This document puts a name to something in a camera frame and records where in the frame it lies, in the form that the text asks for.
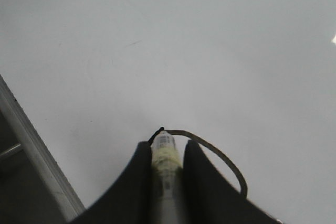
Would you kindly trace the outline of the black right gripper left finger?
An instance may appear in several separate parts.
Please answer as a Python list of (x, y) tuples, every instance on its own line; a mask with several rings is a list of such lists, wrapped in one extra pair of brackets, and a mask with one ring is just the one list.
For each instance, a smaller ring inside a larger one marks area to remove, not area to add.
[(126, 168), (108, 190), (71, 223), (153, 223), (159, 179), (148, 142), (138, 143)]

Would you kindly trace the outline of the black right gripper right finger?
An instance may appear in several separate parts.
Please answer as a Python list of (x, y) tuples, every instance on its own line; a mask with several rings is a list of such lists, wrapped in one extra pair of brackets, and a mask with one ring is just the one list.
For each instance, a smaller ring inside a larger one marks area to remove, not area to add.
[(243, 197), (189, 140), (182, 181), (191, 223), (279, 223)]

